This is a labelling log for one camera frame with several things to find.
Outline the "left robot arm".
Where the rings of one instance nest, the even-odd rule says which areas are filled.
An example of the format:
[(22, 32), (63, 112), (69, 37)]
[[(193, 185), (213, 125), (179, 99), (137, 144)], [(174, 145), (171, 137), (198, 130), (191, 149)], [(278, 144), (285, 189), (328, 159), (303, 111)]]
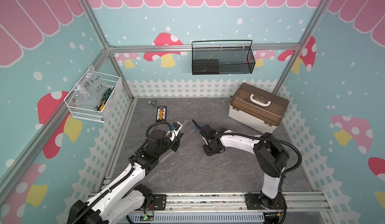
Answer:
[(128, 166), (106, 188), (89, 200), (77, 201), (70, 209), (69, 224), (116, 224), (135, 210), (152, 207), (152, 190), (139, 182), (169, 150), (176, 152), (183, 124), (157, 122), (145, 131), (144, 143), (128, 158)]

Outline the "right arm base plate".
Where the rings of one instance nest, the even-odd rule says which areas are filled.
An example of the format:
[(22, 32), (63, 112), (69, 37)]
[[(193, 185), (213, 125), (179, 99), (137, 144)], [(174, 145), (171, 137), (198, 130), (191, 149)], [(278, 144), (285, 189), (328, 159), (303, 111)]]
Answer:
[(286, 207), (281, 193), (273, 199), (262, 193), (246, 193), (244, 197), (248, 210), (283, 210)]

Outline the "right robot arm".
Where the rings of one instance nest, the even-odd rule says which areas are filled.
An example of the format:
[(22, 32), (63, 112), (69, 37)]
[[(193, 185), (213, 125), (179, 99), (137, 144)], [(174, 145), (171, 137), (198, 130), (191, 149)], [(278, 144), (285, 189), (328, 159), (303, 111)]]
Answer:
[(268, 132), (263, 135), (247, 135), (223, 128), (216, 131), (209, 125), (201, 127), (194, 119), (192, 122), (205, 141), (203, 149), (207, 156), (220, 154), (226, 148), (253, 154), (264, 173), (263, 186), (257, 197), (257, 203), (267, 210), (277, 204), (282, 204), (283, 209), (286, 208), (282, 194), (284, 178), (302, 163), (302, 155), (294, 145), (276, 139)]

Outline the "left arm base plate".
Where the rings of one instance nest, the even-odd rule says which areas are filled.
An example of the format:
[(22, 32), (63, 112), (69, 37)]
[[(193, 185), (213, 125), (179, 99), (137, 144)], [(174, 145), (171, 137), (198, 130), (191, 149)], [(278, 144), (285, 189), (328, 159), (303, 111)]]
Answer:
[(137, 211), (165, 211), (167, 195), (152, 195), (146, 197), (144, 204)]

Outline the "clear test tube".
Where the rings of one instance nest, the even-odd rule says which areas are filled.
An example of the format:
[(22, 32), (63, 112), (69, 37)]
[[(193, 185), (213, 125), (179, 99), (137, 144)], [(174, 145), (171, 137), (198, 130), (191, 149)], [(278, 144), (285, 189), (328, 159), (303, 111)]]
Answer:
[(193, 130), (191, 130), (190, 132), (188, 132), (187, 134), (184, 134), (183, 137), (180, 139), (181, 141), (185, 140), (186, 138), (188, 138), (190, 135), (194, 134), (195, 132), (197, 132), (198, 129), (197, 128), (194, 128)]
[(184, 132), (184, 129), (185, 129), (185, 127), (186, 127), (187, 124), (188, 124), (188, 119), (186, 119), (186, 120), (182, 123), (181, 128), (180, 128), (180, 132)]
[(173, 150), (168, 150), (160, 159), (160, 163), (166, 161), (170, 156), (172, 156), (175, 152)]

